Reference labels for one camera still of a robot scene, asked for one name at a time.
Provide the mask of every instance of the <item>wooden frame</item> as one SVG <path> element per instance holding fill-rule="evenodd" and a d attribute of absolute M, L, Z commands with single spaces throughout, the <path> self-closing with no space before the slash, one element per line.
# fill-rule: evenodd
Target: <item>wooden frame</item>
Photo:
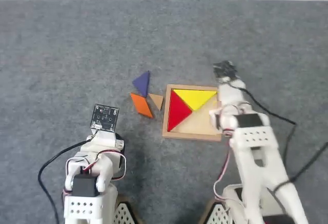
<path fill-rule="evenodd" d="M 176 133 L 168 132 L 168 120 L 169 109 L 172 89 L 185 89 L 185 90 L 205 90 L 205 91 L 217 91 L 217 87 L 202 87 L 202 86 L 188 86 L 188 85 L 175 85 L 168 84 L 166 89 L 165 110 L 163 119 L 162 136 L 165 138 L 181 138 L 181 139 L 198 139 L 208 141 L 221 141 L 221 134 L 206 135 L 206 134 L 194 134 L 194 133 Z"/>

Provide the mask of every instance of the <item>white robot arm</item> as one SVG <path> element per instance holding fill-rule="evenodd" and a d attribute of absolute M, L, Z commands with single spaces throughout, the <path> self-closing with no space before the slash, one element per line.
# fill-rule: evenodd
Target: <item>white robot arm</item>
<path fill-rule="evenodd" d="M 232 64 L 225 62 L 217 67 L 221 81 L 218 92 L 221 108 L 211 111 L 210 117 L 215 127 L 231 132 L 229 145 L 242 182 L 244 210 L 235 201 L 228 200 L 235 197 L 230 191 L 234 187 L 228 186 L 223 196 L 228 198 L 226 204 L 231 209 L 235 224 L 264 224 L 263 215 L 268 210 L 263 209 L 261 201 L 269 197 L 277 205 L 269 191 L 274 191 L 281 182 L 288 180 L 278 142 L 268 116 L 255 112 L 243 98 L 239 88 L 245 88 L 245 84 L 235 75 Z M 293 224 L 308 224 L 294 184 L 281 187 L 275 195 Z"/>
<path fill-rule="evenodd" d="M 110 181 L 121 178 L 113 175 L 125 159 L 124 141 L 114 132 L 117 116 L 118 108 L 95 105 L 92 140 L 66 162 L 65 224 L 114 222 L 117 189 Z"/>

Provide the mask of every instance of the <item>red triangle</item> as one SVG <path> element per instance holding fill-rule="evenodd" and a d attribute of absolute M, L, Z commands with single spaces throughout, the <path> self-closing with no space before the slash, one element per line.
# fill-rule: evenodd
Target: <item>red triangle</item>
<path fill-rule="evenodd" d="M 171 90 L 168 132 L 175 128 L 191 113 L 191 109 L 182 101 L 178 94 Z"/>

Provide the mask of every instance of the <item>perforated plastic part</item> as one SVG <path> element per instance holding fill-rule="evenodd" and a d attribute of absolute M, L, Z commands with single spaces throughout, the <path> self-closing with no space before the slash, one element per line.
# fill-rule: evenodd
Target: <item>perforated plastic part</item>
<path fill-rule="evenodd" d="M 103 197 L 65 197 L 65 218 L 99 219 L 103 212 Z"/>
<path fill-rule="evenodd" d="M 230 224 L 226 210 L 221 204 L 216 204 L 206 224 Z"/>
<path fill-rule="evenodd" d="M 271 127 L 238 128 L 234 133 L 234 144 L 240 149 L 270 146 L 278 148 L 277 139 Z"/>
<path fill-rule="evenodd" d="M 114 214 L 114 224 L 135 224 L 128 206 L 120 203 Z"/>

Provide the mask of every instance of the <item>yellow triangle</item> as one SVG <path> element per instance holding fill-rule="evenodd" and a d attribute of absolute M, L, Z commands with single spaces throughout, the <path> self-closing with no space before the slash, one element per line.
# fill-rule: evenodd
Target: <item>yellow triangle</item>
<path fill-rule="evenodd" d="M 193 110 L 198 110 L 217 91 L 174 89 L 174 92 Z"/>

